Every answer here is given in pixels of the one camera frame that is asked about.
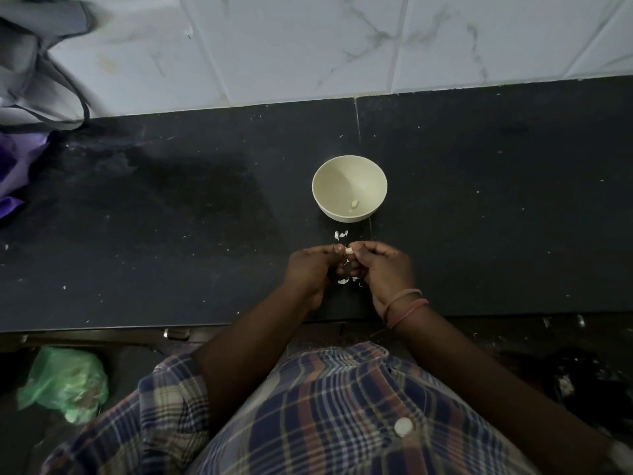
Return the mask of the person's left hand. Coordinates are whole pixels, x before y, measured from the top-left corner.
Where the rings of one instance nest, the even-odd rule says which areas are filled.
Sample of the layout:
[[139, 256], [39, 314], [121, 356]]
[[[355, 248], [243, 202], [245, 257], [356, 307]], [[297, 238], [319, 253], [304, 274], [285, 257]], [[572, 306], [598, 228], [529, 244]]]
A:
[[315, 253], [315, 247], [298, 250], [290, 255], [282, 291], [290, 305], [302, 315], [318, 309], [326, 288], [330, 285], [330, 273], [344, 263], [344, 257]]

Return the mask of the person's right hand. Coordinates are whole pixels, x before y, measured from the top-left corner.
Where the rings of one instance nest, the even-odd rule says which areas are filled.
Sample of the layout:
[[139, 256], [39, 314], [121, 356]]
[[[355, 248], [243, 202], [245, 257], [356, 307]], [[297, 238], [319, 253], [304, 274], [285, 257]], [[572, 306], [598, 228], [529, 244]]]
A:
[[[408, 255], [383, 242], [382, 255], [372, 257], [355, 257], [347, 255], [351, 263], [351, 276], [361, 277], [370, 288], [376, 312], [380, 316], [385, 303], [403, 289], [417, 289], [413, 268]], [[389, 310], [389, 314], [404, 308], [420, 296], [408, 295], [396, 301]]]

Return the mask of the person's left forearm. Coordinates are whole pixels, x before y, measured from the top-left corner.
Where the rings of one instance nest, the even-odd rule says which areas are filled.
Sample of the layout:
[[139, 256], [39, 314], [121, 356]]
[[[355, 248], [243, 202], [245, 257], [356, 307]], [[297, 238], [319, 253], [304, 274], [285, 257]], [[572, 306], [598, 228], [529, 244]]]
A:
[[265, 381], [324, 291], [284, 282], [191, 354], [207, 392], [210, 438]]

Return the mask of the person's right forearm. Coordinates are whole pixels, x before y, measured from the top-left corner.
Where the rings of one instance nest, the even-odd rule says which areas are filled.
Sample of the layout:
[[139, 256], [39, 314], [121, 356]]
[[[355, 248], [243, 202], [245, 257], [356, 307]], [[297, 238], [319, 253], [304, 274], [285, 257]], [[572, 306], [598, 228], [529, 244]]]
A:
[[446, 384], [543, 475], [598, 475], [612, 441], [524, 383], [429, 305], [394, 329], [416, 363]]

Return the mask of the pink wristband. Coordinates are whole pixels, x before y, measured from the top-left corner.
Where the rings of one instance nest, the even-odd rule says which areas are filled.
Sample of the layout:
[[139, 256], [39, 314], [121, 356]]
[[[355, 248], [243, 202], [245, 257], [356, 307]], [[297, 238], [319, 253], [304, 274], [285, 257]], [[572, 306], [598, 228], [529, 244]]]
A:
[[399, 299], [401, 299], [401, 298], [403, 298], [403, 297], [406, 297], [406, 296], [408, 296], [408, 295], [416, 295], [416, 296], [420, 296], [420, 297], [422, 297], [422, 292], [421, 292], [421, 290], [419, 290], [419, 289], [412, 289], [412, 288], [409, 288], [409, 289], [403, 289], [403, 290], [401, 290], [401, 291], [397, 292], [395, 295], [393, 295], [393, 296], [389, 299], [389, 301], [388, 301], [387, 303], [385, 303], [385, 306], [384, 306], [384, 308], [383, 308], [383, 310], [382, 310], [382, 314], [380, 315], [380, 316], [382, 317], [382, 319], [383, 319], [383, 320], [386, 320], [386, 318], [387, 318], [387, 316], [388, 316], [388, 313], [389, 313], [390, 308], [392, 307], [392, 305], [393, 305], [394, 303], [396, 303], [396, 301], [398, 301]]
[[415, 301], [410, 302], [404, 308], [399, 309], [393, 314], [389, 314], [386, 318], [386, 326], [388, 329], [394, 329], [398, 324], [400, 324], [403, 320], [407, 319], [410, 315], [413, 314], [414, 311], [422, 308], [423, 306], [428, 306], [429, 302], [425, 298], [419, 298]]

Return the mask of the white bowl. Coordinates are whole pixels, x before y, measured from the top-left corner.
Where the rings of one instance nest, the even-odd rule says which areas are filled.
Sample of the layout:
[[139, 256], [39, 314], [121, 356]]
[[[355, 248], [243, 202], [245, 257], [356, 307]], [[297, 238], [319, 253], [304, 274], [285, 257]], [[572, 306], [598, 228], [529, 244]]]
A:
[[[338, 156], [326, 161], [314, 174], [313, 198], [321, 211], [340, 223], [368, 219], [384, 202], [388, 181], [382, 168], [372, 160], [356, 155]], [[350, 210], [352, 200], [359, 200]]]

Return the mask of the plaid shirt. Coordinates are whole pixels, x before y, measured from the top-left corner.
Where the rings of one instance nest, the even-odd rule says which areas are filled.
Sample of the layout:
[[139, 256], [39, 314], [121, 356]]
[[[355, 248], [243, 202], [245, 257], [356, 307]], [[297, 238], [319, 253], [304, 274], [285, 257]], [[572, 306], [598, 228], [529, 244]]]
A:
[[439, 379], [382, 346], [279, 363], [214, 436], [190, 355], [62, 443], [42, 475], [540, 475]]

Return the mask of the black plastic bag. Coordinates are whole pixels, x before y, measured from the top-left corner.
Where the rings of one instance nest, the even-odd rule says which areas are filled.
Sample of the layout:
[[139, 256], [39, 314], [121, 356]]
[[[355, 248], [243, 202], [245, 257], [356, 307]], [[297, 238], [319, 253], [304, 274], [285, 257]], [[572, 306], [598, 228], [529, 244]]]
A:
[[505, 350], [495, 359], [597, 431], [633, 445], [633, 384], [596, 352], [570, 347], [536, 357]]

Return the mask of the green plastic bag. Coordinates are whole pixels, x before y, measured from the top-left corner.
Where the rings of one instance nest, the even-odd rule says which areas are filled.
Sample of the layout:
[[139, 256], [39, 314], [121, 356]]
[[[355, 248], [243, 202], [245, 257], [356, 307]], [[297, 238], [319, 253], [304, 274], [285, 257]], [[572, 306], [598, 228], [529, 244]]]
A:
[[40, 405], [60, 412], [68, 423], [80, 425], [95, 419], [109, 396], [108, 378], [93, 353], [42, 347], [16, 393], [18, 410]]

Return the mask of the grey fabric bag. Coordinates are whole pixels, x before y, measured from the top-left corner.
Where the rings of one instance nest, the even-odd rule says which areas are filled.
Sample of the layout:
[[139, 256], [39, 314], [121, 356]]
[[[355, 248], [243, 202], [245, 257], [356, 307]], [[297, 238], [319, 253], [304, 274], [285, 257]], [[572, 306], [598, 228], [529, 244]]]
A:
[[[85, 95], [50, 56], [50, 50], [97, 26], [84, 0], [0, 0], [0, 108], [28, 113], [55, 130], [76, 130], [91, 119]], [[51, 111], [55, 96], [73, 95], [77, 119]]]

